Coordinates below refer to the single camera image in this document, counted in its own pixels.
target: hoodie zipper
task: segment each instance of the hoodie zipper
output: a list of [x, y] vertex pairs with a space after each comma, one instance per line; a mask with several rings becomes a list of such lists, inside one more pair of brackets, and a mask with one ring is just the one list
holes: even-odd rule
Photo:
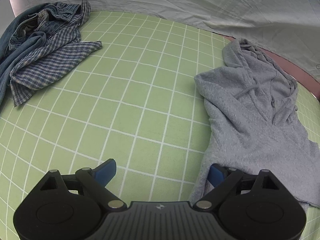
[[271, 96], [271, 106], [273, 110], [273, 113], [272, 113], [272, 122], [273, 122], [273, 119], [275, 118], [275, 114], [276, 114], [275, 99], [273, 98], [273, 96]]

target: plaid shirt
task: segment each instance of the plaid shirt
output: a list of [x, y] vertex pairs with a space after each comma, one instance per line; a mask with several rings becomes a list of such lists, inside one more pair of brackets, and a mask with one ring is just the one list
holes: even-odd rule
[[59, 80], [91, 52], [102, 48], [101, 41], [81, 42], [78, 27], [89, 16], [90, 4], [88, 0], [82, 0], [80, 13], [15, 65], [10, 72], [14, 106], [27, 101], [36, 90]]

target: pink fabric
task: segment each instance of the pink fabric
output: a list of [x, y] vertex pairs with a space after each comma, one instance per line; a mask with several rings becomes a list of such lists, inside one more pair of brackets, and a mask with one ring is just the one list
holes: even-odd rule
[[[224, 36], [226, 39], [233, 41], [235, 38]], [[315, 80], [311, 75], [299, 68], [297, 65], [291, 63], [289, 60], [280, 57], [279, 55], [270, 52], [266, 49], [262, 49], [267, 55], [269, 55], [277, 64], [286, 71], [289, 75], [293, 76], [301, 85], [308, 89], [316, 98], [320, 99], [320, 83]]]

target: white fabric backdrop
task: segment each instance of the white fabric backdrop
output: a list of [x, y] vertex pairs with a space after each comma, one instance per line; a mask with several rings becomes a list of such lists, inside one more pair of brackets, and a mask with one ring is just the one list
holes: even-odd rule
[[[39, 3], [10, 0], [15, 15]], [[81, 0], [60, 0], [81, 3]], [[247, 38], [320, 81], [320, 0], [89, 0], [92, 10], [140, 12]]]

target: gray hoodie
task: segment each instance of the gray hoodie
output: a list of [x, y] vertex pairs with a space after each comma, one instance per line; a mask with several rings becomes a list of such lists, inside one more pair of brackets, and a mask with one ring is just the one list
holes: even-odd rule
[[249, 174], [271, 170], [298, 200], [320, 206], [318, 144], [298, 120], [297, 82], [245, 39], [223, 49], [227, 66], [195, 76], [211, 138], [190, 196], [202, 197], [212, 163]]

